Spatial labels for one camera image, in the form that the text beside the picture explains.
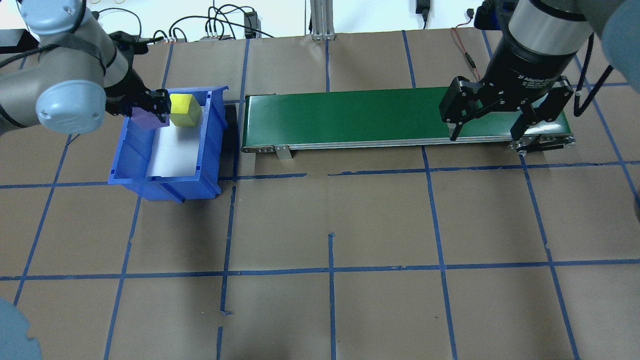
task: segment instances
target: purple block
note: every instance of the purple block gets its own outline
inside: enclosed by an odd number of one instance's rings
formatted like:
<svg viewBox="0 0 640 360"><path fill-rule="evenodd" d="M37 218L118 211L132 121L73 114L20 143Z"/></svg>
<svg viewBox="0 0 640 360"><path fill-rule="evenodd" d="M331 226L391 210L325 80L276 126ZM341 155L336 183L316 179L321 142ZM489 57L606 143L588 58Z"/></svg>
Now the purple block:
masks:
<svg viewBox="0 0 640 360"><path fill-rule="evenodd" d="M144 130L157 129L159 127L169 126L169 119L163 124L160 122L156 114L149 113L141 108L133 108L131 112L131 120Z"/></svg>

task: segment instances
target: green conveyor belt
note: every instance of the green conveyor belt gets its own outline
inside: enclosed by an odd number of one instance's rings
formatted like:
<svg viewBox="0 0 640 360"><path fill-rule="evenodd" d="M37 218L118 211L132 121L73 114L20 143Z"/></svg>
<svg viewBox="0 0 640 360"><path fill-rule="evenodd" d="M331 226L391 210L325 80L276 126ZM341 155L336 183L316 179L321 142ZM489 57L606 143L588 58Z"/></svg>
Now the green conveyor belt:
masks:
<svg viewBox="0 0 640 360"><path fill-rule="evenodd" d="M327 149L449 142L438 104L446 87L254 95L246 99L243 151L274 145ZM520 112L490 113L469 122L458 142L510 141ZM564 113L553 123L532 127L528 135L570 135Z"/></svg>

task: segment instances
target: black plug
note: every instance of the black plug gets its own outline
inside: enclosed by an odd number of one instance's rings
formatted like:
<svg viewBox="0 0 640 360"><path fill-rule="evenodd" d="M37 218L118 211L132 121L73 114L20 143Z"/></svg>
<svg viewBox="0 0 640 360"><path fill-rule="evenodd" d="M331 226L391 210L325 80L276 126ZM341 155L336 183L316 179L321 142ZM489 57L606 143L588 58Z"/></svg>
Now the black plug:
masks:
<svg viewBox="0 0 640 360"><path fill-rule="evenodd" d="M431 10L431 0L416 0L415 13L422 14L422 20L425 22L429 17L429 11Z"/></svg>

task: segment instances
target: red wire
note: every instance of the red wire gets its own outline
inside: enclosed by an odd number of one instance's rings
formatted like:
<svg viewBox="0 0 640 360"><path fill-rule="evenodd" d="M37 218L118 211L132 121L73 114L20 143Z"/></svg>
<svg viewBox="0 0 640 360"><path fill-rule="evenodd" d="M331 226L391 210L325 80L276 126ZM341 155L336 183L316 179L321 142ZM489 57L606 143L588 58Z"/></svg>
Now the red wire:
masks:
<svg viewBox="0 0 640 360"><path fill-rule="evenodd" d="M460 38L460 34L458 33L458 27L460 27L462 25L467 25L470 22L471 22L471 19L469 19L469 21L467 21L467 22L463 22L462 24L456 25L455 28L451 28L453 30L453 33L456 34L456 37L458 38L458 41L460 42L460 47L462 48L462 53L463 54L467 53L467 49L465 49L465 44L462 43L462 39ZM476 73L478 81L480 81L480 79L482 77L480 76L480 72L478 71L478 69L474 69L474 72Z"/></svg>

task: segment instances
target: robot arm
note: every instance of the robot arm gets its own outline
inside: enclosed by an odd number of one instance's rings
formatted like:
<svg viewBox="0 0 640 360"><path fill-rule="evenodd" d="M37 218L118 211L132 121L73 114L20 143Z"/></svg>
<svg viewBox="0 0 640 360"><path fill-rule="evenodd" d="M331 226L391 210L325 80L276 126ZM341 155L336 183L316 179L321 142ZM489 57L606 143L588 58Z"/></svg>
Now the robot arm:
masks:
<svg viewBox="0 0 640 360"><path fill-rule="evenodd" d="M609 61L640 88L637 32L629 30L637 27L638 15L640 0L520 0L508 23L499 17L503 37L485 77L479 83L454 78L442 99L440 115L449 125L450 139L489 112L520 110L511 128L518 153L572 145L575 140L569 136L545 143L530 142L531 136L525 141L523 135L541 122L555 121L570 100L573 88L561 74L592 28L602 37ZM616 47L616 40L627 46Z"/></svg>
<svg viewBox="0 0 640 360"><path fill-rule="evenodd" d="M166 122L168 93L149 90L131 67L134 38L117 33L112 40L84 4L22 0L20 14L41 46L57 47L44 51L36 67L0 76L0 135L40 123L62 133L87 133L100 127L105 110L131 116L133 107Z"/></svg>

